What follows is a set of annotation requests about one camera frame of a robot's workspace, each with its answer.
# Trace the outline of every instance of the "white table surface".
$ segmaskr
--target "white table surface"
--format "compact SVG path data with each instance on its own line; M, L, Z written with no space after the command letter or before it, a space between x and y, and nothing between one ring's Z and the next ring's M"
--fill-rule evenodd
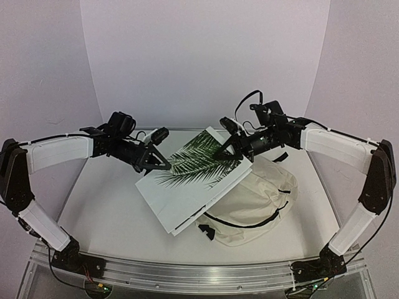
M171 131L158 149L168 156L198 133ZM339 226L305 151L276 148L264 156L274 159L284 151L289 157L280 165L297 178L297 202L277 227L239 247L211 242L194 224L176 237L167 234L135 187L142 174L105 156L87 161L59 224L80 242L82 251L131 260L237 264L316 256Z

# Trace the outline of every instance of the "black cord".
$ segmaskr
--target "black cord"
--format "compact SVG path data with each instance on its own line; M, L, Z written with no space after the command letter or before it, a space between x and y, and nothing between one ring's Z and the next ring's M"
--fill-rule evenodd
M243 98L242 100L241 100L241 102L239 102L239 104L238 104L238 106L237 106L237 108L236 108L236 110L234 111L234 119L235 120L237 120L237 111L238 111L238 109L239 109L239 107L241 107L241 105L247 100L247 99L249 99L250 97L252 97L253 95L255 95L255 94L259 94L259 104L263 104L263 93L260 91L260 90L254 90L253 92L251 92L250 94L248 94L245 98Z
M140 135L140 133L143 133L144 137L146 137L146 135L147 135L144 131L138 131L136 134L136 140L138 140L138 136Z
M246 121L243 122L243 127L245 127L244 125L245 125L246 123L249 123L249 125L250 125L250 126L252 127L252 129L254 129L255 131L260 130L260 129L263 129L263 126L260 126L259 128L255 128L254 125L253 125L249 120L246 120Z

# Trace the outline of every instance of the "white backdrop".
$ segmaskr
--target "white backdrop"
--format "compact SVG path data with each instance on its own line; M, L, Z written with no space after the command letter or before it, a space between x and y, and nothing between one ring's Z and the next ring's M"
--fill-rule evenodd
M81 0L103 119L121 110L140 127L219 126L255 89L303 115L329 4ZM247 105L238 116L255 119Z

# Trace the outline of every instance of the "bag handle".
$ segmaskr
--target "bag handle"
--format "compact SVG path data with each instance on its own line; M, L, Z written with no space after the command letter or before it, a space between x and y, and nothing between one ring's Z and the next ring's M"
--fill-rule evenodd
M262 222L258 223L258 224L254 224L254 225L247 225L247 226L243 226L243 225L237 225L237 224L233 224L224 220L221 220L219 218L213 217L212 215L209 215L207 212L204 213L204 215L216 222L222 223L226 226L230 226L230 227L235 227L237 229L255 229L257 227L261 227L264 226L266 224L268 224L270 221L273 221L275 218L277 218L277 216L280 214L280 210L282 210L283 208L286 207L286 205L288 204L288 201L286 202L286 204L283 207L279 207L278 209L276 209L276 211L273 213L272 216L270 216L269 218L267 218L266 220L263 220Z

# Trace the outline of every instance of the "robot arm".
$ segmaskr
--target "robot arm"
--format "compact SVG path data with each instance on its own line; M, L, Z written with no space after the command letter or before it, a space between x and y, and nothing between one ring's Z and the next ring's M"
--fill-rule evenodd
M395 162L392 145L383 140L374 143L326 128L306 118L289 121L277 101L252 104L263 127L247 134L235 120L222 118L221 124L230 138L215 153L217 159L237 159L254 156L278 146L290 146L330 156L349 164L367 175L358 204L345 224L320 251L317 260L295 262L292 270L296 282L308 282L346 272L343 254L353 245L371 221L388 205L396 185ZM232 146L234 154L225 149Z
M25 143L17 143L14 139L4 142L0 156L0 195L29 234L56 250L53 266L84 274L82 265L85 265L92 277L99 278L104 261L79 253L79 243L35 200L29 175L55 164L105 154L132 165L139 173L170 169L170 163L155 148L168 136L168 130L156 130L142 142L129 137L134 127L135 120L131 116L115 112L108 123L98 128L80 129L80 133Z

